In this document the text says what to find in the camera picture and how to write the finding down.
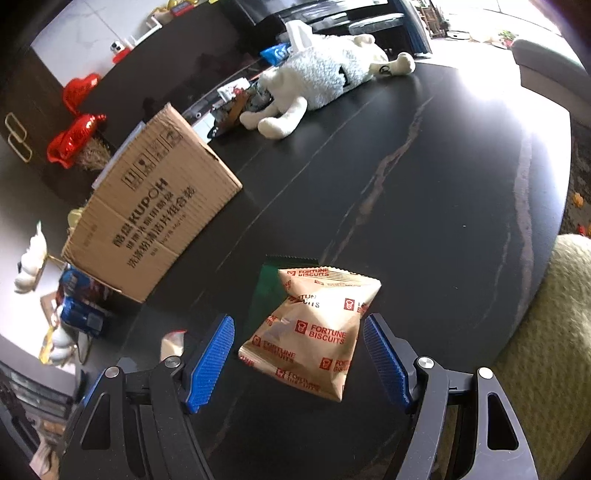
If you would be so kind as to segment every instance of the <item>cardboard box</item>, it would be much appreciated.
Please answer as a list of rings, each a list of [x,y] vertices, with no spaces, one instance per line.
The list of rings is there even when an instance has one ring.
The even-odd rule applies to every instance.
[[[241,188],[169,104],[125,147],[61,255],[109,287],[144,301]]]

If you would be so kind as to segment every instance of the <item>gray armchair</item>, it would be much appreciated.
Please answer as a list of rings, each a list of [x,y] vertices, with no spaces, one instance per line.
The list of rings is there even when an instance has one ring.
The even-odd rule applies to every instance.
[[[591,128],[591,77],[566,42],[557,42],[556,47],[515,40],[512,52],[521,85],[563,106]]]

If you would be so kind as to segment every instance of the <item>metal screw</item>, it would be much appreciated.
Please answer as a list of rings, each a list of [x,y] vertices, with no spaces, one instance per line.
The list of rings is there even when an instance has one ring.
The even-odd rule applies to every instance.
[[[115,378],[117,375],[119,375],[119,367],[109,367],[105,370],[106,378]]]
[[[490,368],[482,367],[482,368],[478,369],[478,375],[480,375],[482,378],[486,378],[487,380],[490,380],[493,376],[493,373]]]
[[[167,368],[177,368],[181,364],[181,359],[176,355],[169,356],[166,360],[164,360],[164,365]]]
[[[427,356],[422,356],[417,360],[417,363],[423,368],[433,368],[435,362]]]

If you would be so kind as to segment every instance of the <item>gold cabinet handle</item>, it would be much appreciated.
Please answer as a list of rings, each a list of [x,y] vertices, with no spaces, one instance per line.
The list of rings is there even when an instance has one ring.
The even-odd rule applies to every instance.
[[[9,120],[15,123],[21,132],[17,132],[15,128],[12,127]],[[20,123],[17,116],[12,112],[7,113],[6,117],[4,118],[4,125],[6,125],[6,128],[8,128],[9,131],[7,138],[8,145],[10,145],[10,147],[14,150],[14,153],[16,153],[24,163],[29,163],[33,157],[33,150],[31,150],[31,147],[25,143],[25,140],[27,139],[27,129],[22,123]],[[28,156],[23,155],[20,149],[17,148],[17,146],[14,144],[15,140],[19,145],[22,145],[20,148],[24,148],[27,151]]]
[[[19,135],[15,131],[15,129],[8,122],[9,119],[16,123],[17,127],[22,131],[22,135]],[[22,125],[22,123],[20,123],[20,121],[18,121],[18,118],[14,113],[7,113],[6,117],[4,118],[4,125],[6,125],[6,128],[8,128],[8,131],[11,133],[11,135],[17,139],[17,142],[23,143],[27,139],[27,129]]]

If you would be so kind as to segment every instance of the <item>red decoration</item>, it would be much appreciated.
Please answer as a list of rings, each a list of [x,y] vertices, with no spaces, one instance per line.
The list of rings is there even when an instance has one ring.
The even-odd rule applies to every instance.
[[[121,60],[123,60],[129,53],[131,52],[131,49],[129,47],[125,47],[123,50],[121,50],[117,55],[115,55],[113,57],[113,63],[117,64],[119,63]]]
[[[52,163],[60,163],[64,168],[70,168],[74,164],[74,156],[96,132],[99,122],[106,119],[105,115],[80,115],[67,131],[58,134],[47,146],[47,159]]]
[[[73,115],[80,115],[78,113],[78,107],[88,96],[90,91],[98,85],[99,80],[100,76],[97,73],[91,73],[83,79],[76,78],[70,80],[64,87],[61,99]]]

